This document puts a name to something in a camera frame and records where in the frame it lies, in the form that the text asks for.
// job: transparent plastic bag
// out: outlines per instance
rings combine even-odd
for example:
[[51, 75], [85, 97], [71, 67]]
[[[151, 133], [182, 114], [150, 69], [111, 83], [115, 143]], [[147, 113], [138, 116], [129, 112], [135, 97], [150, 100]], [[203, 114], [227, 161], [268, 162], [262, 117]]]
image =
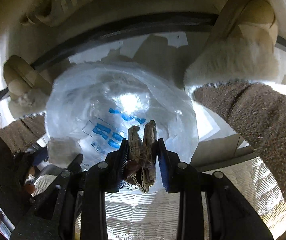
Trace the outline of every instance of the transparent plastic bag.
[[[82, 168], [104, 161], [118, 150], [133, 125], [155, 120], [157, 137], [168, 150], [189, 163], [198, 145], [196, 117], [189, 96], [166, 80], [147, 73], [136, 63], [86, 63], [58, 77], [46, 106], [46, 131], [51, 138], [80, 140]], [[63, 155], [50, 152], [49, 156]], [[162, 187], [156, 162], [156, 181]]]
[[82, 152], [82, 148], [80, 147], [79, 140], [75, 138], [51, 138], [47, 144], [47, 151], [50, 153], [60, 153], [49, 155], [48, 161], [65, 169]]

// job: white fur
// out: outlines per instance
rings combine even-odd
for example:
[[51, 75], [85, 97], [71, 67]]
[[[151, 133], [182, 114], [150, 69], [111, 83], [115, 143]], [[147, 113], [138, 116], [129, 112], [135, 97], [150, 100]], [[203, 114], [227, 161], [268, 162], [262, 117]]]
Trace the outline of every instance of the white fur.
[[273, 53], [246, 39], [227, 39], [208, 46], [184, 75], [185, 86], [233, 79], [273, 81], [279, 73]]
[[38, 114], [45, 111], [48, 95], [40, 89], [31, 89], [17, 100], [11, 100], [8, 108], [13, 118], [17, 119], [29, 114]]

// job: brown crumpled paper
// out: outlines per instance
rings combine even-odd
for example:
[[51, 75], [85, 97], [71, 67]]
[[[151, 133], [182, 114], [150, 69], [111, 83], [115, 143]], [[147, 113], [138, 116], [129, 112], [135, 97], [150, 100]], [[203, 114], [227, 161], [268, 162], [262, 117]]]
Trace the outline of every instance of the brown crumpled paper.
[[143, 142], [138, 135], [139, 126], [128, 129], [128, 161], [123, 172], [123, 179], [137, 185], [141, 192], [147, 193], [149, 186], [155, 182], [156, 148], [157, 140], [155, 121], [151, 120], [144, 127]]

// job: metal bolt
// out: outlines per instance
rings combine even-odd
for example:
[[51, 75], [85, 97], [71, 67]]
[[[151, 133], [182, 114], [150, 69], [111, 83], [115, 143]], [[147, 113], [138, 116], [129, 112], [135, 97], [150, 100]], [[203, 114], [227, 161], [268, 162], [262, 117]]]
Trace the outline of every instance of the metal bolt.
[[216, 171], [214, 173], [214, 176], [218, 179], [222, 179], [224, 177], [224, 174], [221, 171]]
[[178, 167], [180, 169], [186, 169], [187, 168], [187, 164], [186, 163], [178, 163]]
[[106, 162], [100, 162], [98, 166], [99, 166], [99, 169], [105, 169], [107, 168], [108, 164]]
[[35, 203], [35, 199], [32, 197], [29, 199], [29, 201], [30, 201], [30, 204], [32, 204], [32, 205]]
[[65, 171], [63, 171], [63, 172], [62, 172], [62, 174], [61, 174], [61, 175], [62, 175], [62, 177], [63, 177], [63, 178], [67, 178], [67, 177], [69, 177], [69, 176], [70, 176], [70, 171], [65, 170]]

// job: gray plush fabric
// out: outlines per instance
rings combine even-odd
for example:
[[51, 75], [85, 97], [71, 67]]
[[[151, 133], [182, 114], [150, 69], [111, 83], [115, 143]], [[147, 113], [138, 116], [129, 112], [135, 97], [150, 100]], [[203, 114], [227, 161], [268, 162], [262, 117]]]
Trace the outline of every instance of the gray plush fabric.
[[259, 154], [286, 201], [286, 96], [261, 83], [228, 82], [195, 90]]
[[26, 116], [0, 129], [0, 137], [11, 149], [26, 151], [45, 134], [44, 116]]

